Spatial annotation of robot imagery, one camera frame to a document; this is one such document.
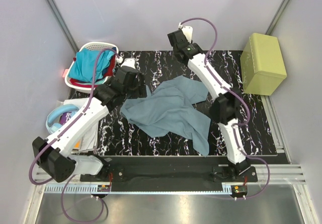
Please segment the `white laundry basket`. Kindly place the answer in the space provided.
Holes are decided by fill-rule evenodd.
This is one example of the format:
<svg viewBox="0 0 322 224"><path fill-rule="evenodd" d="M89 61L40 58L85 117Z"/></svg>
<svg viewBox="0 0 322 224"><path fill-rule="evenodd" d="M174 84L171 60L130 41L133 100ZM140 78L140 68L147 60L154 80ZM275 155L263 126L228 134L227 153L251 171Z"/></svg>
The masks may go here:
<svg viewBox="0 0 322 224"><path fill-rule="evenodd" d="M97 87L113 76L115 66L122 61L118 53L119 49L114 44L86 43L76 53L71 66L64 72L66 85L89 94L93 80Z"/></svg>

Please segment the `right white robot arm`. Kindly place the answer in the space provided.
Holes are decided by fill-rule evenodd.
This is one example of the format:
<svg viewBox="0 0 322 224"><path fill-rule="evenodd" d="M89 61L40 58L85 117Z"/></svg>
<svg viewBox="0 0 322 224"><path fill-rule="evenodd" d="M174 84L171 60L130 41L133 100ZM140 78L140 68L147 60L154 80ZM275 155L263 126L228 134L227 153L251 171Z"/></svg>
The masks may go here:
<svg viewBox="0 0 322 224"><path fill-rule="evenodd" d="M247 175L250 163L242 146L237 112L243 102L239 88L231 87L206 62L206 55L197 43L179 29L168 34L173 53L178 62L193 71L210 93L213 103L209 109L211 119L218 124L226 144L228 166L222 170L221 178L239 182Z"/></svg>

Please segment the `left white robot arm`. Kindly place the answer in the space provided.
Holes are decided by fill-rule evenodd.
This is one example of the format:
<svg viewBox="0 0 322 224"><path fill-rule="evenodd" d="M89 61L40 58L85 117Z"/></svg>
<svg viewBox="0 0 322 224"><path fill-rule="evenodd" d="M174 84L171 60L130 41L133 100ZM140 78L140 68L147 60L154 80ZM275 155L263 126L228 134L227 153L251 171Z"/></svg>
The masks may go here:
<svg viewBox="0 0 322 224"><path fill-rule="evenodd" d="M32 142L34 160L29 168L33 184L33 168L38 165L52 180L61 183L74 175L91 175L102 182L109 177L110 164L92 154L73 155L72 149L96 123L106 117L126 99L147 96L144 74L133 66L121 66L106 83L97 86L86 103L60 129L46 139L37 137Z"/></svg>

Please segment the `grey-blue t shirt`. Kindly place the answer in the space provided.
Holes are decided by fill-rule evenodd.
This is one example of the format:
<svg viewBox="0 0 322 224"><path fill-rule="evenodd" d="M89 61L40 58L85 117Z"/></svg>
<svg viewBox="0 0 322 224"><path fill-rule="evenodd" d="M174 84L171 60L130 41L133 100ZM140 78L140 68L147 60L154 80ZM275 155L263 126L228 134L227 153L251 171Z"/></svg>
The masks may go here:
<svg viewBox="0 0 322 224"><path fill-rule="evenodd" d="M207 99L208 90L200 81L184 76L162 82L145 98L128 99L120 113L150 137L175 133L193 142L195 151L209 154L211 119L194 108Z"/></svg>

